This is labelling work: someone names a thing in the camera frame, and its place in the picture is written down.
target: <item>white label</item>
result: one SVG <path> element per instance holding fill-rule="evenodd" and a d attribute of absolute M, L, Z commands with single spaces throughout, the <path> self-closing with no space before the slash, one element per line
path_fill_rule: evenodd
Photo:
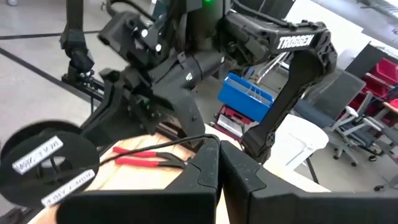
<path fill-rule="evenodd" d="M 57 136 L 50 138 L 39 147 L 35 148 L 32 152 L 24 155 L 12 164 L 12 168 L 16 170 L 20 175 L 25 174 L 31 168 L 45 160 L 49 155 L 63 146 L 63 142 Z"/>
<path fill-rule="evenodd" d="M 73 178 L 71 181 L 61 186 L 57 190 L 54 190 L 51 194 L 47 195 L 42 199 L 42 204 L 45 207 L 55 205 L 67 195 L 74 192 L 76 189 L 81 187 L 83 184 L 87 183 L 89 180 L 95 177 L 93 170 L 86 170 L 82 172 L 77 177 Z"/>
<path fill-rule="evenodd" d="M 289 49 L 292 47 L 309 46 L 314 35 L 297 35 L 292 37 L 281 37 L 277 49 Z"/>

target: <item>office chair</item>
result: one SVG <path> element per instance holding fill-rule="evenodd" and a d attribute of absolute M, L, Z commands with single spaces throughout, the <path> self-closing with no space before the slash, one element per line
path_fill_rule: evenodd
<path fill-rule="evenodd" d="M 375 154 L 369 149 L 376 142 L 375 138 L 368 132 L 361 130 L 365 125 L 375 126 L 368 118 L 363 117 L 372 98 L 373 94 L 367 92 L 357 111 L 346 106 L 345 113 L 337 121 L 303 99 L 298 100 L 294 106 L 294 113 L 322 128 L 327 133 L 329 143 L 334 145 L 337 151 L 336 155 L 333 156 L 334 159 L 339 159 L 345 152 L 352 160 L 351 165 L 355 167 L 358 165 L 358 160 L 352 153 L 351 147 L 363 146 L 364 150 Z M 361 118 L 359 125 L 356 121 L 358 118 Z"/>

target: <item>black tape line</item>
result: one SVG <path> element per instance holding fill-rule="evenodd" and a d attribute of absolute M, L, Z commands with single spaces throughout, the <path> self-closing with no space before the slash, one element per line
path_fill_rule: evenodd
<path fill-rule="evenodd" d="M 45 72 L 43 70 L 35 67 L 34 65 L 30 64 L 29 62 L 26 62 L 25 60 L 21 59 L 20 57 L 15 56 L 14 54 L 8 52 L 7 50 L 4 50 L 1 47 L 0 47 L 0 54 L 11 59 L 12 61 L 18 63 L 19 65 L 22 65 L 23 67 L 29 69 L 30 71 L 40 75 L 42 78 L 45 78 L 46 80 L 63 88 L 64 90 L 69 91 L 70 93 L 81 98 L 82 100 L 86 101 L 87 103 L 90 103 L 90 97 L 88 95 L 78 91 L 77 89 L 73 88 L 72 86 L 67 85 L 66 83 L 62 82 L 61 80 L 55 78 L 54 76 L 48 74 L 47 72 Z"/>
<path fill-rule="evenodd" d="M 84 31 L 84 34 L 97 34 L 99 30 Z M 18 39 L 31 39 L 31 38 L 42 38 L 42 37 L 59 37 L 62 33 L 52 34 L 25 34 L 25 35 L 5 35 L 0 36 L 0 40 L 18 40 Z"/>

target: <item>screw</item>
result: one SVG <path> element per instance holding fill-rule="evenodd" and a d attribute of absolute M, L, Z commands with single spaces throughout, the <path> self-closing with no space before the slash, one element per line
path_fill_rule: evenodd
<path fill-rule="evenodd" d="M 141 36 L 142 36 L 142 37 L 146 37 L 147 35 L 148 35 L 148 30 L 143 29 L 143 30 L 141 31 Z"/>
<path fill-rule="evenodd" d="M 188 75 L 185 77 L 186 81 L 191 81 L 192 80 L 192 74 L 188 73 Z"/>
<path fill-rule="evenodd" d="M 160 44 L 157 44 L 155 49 L 157 52 L 160 52 L 160 50 L 162 50 L 162 46 Z"/>

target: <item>label on spool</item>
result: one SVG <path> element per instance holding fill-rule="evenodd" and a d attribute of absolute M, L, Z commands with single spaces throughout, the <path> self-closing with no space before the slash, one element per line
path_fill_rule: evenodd
<path fill-rule="evenodd" d="M 35 148 L 32 152 L 24 155 L 12 164 L 12 168 L 20 173 L 25 174 L 31 168 L 45 160 L 49 155 L 62 148 L 63 142 L 57 136 L 54 136 Z"/>
<path fill-rule="evenodd" d="M 55 205 L 67 195 L 81 187 L 83 184 L 87 183 L 89 180 L 95 177 L 95 172 L 93 170 L 86 170 L 82 172 L 77 177 L 73 178 L 71 181 L 61 186 L 57 190 L 54 190 L 51 194 L 44 197 L 41 201 L 45 207 Z"/>

